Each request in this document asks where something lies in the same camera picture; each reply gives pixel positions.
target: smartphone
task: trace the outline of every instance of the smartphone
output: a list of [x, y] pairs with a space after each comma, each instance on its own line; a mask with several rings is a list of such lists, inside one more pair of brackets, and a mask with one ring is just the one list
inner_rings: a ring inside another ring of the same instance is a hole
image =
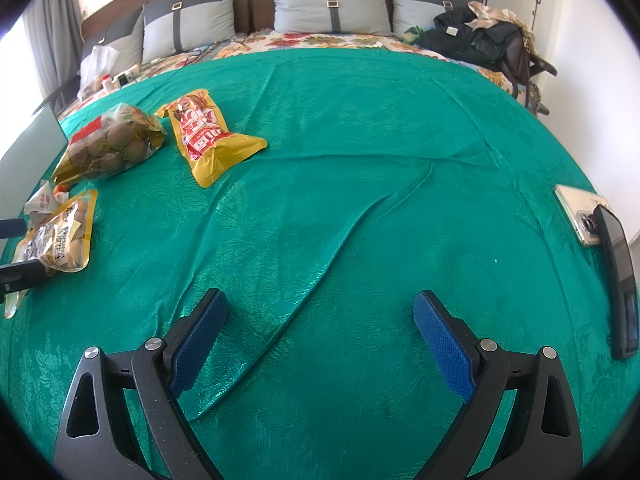
[[585, 247], [599, 245], [600, 235], [593, 218], [593, 212], [599, 205], [611, 210], [607, 199], [583, 189], [562, 186], [561, 184], [557, 184], [554, 191], [580, 243]]
[[606, 257], [611, 296], [613, 357], [626, 359], [638, 352], [638, 295], [634, 266], [625, 232], [616, 216], [602, 205], [593, 212]]

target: gray curtain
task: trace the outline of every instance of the gray curtain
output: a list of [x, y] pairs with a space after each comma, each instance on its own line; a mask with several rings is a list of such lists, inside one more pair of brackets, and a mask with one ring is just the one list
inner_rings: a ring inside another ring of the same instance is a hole
[[40, 91], [57, 113], [78, 92], [82, 52], [78, 0], [33, 0], [23, 19]]

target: floral bedspread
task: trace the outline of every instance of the floral bedspread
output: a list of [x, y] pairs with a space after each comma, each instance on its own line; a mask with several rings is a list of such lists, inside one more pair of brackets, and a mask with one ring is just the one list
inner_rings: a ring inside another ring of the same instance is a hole
[[[163, 60], [142, 67], [140, 76], [136, 81], [143, 81], [155, 75], [170, 70], [176, 70], [189, 64], [222, 59], [224, 57], [240, 56], [242, 54], [254, 54], [255, 52], [270, 52], [272, 50], [287, 50], [290, 48], [384, 48], [392, 52], [406, 52], [419, 56], [433, 57], [445, 62], [452, 62], [466, 66], [478, 72], [492, 83], [498, 85], [505, 92], [511, 93], [511, 83], [502, 72], [492, 72], [485, 68], [444, 57], [433, 50], [427, 50], [419, 46], [403, 43], [395, 37], [372, 36], [369, 34], [302, 34], [281, 33], [266, 29], [254, 32], [250, 35], [241, 34], [231, 40], [222, 41], [215, 45], [201, 47], [190, 52], [183, 52], [176, 56], [166, 57]], [[524, 104], [525, 91], [520, 87], [518, 101]], [[87, 104], [101, 99], [106, 94], [104, 90], [96, 92], [84, 101], [71, 103], [58, 116], [59, 120], [69, 117], [72, 113], [83, 108]]]

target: black jacket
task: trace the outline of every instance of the black jacket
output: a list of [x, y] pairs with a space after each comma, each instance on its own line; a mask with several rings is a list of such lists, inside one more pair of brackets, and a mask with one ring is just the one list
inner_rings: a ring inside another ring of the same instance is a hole
[[[436, 28], [422, 33], [417, 44], [451, 59], [500, 72], [500, 60], [514, 35], [520, 34], [520, 29], [510, 22], [476, 30], [465, 25], [475, 18], [476, 15], [467, 7], [443, 12], [433, 20]], [[448, 27], [458, 30], [455, 36], [447, 34]]]

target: bottle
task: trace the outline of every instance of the bottle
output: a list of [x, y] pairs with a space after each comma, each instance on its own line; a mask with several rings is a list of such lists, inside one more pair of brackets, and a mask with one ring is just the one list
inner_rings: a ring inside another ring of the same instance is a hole
[[107, 94], [115, 90], [116, 87], [113, 85], [109, 74], [102, 76], [102, 88], [104, 88], [104, 91], [107, 92]]

